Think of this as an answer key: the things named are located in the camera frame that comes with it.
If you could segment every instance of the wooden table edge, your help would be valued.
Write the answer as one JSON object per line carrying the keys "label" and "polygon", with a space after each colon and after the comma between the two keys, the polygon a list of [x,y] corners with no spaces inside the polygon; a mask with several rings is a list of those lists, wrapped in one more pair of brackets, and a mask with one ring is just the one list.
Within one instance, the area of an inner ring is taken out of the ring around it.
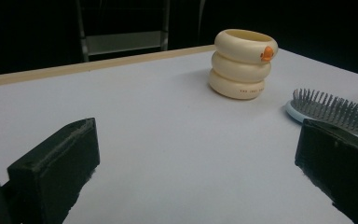
{"label": "wooden table edge", "polygon": [[102,60],[102,61],[96,61],[90,63],[76,63],[76,64],[57,66],[57,67],[24,71],[24,72],[9,73],[9,74],[0,75],[0,85],[35,80],[35,79],[46,78],[46,77],[69,75],[73,73],[92,71],[92,70],[103,69],[107,67],[121,66],[131,63],[143,63],[143,62],[149,62],[149,61],[160,60],[160,59],[168,59],[168,58],[174,58],[179,56],[185,56],[188,54],[202,53],[211,50],[215,50],[214,45],[200,46],[200,47],[187,48],[187,49],[173,49],[173,50],[108,59],[108,60]]}

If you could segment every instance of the white tabletop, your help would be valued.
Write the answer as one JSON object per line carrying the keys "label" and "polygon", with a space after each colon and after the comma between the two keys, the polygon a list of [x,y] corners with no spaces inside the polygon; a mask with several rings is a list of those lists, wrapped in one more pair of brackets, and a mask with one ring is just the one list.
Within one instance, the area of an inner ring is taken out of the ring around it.
{"label": "white tabletop", "polygon": [[358,75],[280,49],[251,101],[208,86],[213,51],[0,86],[6,168],[96,118],[101,164],[65,223],[352,223],[295,166],[294,89],[358,103]]}

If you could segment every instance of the hairbrush bristle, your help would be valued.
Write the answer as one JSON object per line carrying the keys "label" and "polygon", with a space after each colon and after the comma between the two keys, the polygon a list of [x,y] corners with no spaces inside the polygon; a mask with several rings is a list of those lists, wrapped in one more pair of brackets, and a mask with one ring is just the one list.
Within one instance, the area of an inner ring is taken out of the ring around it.
{"label": "hairbrush bristle", "polygon": [[295,90],[292,107],[310,118],[336,125],[358,134],[358,104],[331,94]]}

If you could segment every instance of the cream-colored cup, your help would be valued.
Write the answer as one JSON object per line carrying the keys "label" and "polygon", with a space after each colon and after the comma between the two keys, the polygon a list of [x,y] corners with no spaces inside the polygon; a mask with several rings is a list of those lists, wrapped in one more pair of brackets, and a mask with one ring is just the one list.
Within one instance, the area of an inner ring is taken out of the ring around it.
{"label": "cream-colored cup", "polygon": [[271,63],[238,63],[219,52],[212,56],[212,68],[222,77],[239,82],[259,82],[269,75]]}
{"label": "cream-colored cup", "polygon": [[221,31],[214,45],[220,54],[240,63],[269,63],[278,52],[277,42],[269,35],[239,29]]}
{"label": "cream-colored cup", "polygon": [[220,94],[239,100],[254,99],[265,87],[264,79],[252,83],[237,82],[218,75],[213,69],[210,71],[209,84]]}

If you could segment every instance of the hairbrush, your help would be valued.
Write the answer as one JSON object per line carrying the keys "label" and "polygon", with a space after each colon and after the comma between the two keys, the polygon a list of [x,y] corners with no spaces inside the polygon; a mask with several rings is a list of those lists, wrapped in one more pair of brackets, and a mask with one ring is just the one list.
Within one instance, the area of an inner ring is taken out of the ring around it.
{"label": "hairbrush", "polygon": [[299,122],[315,119],[337,126],[358,137],[358,104],[331,94],[294,90],[286,104],[287,113]]}

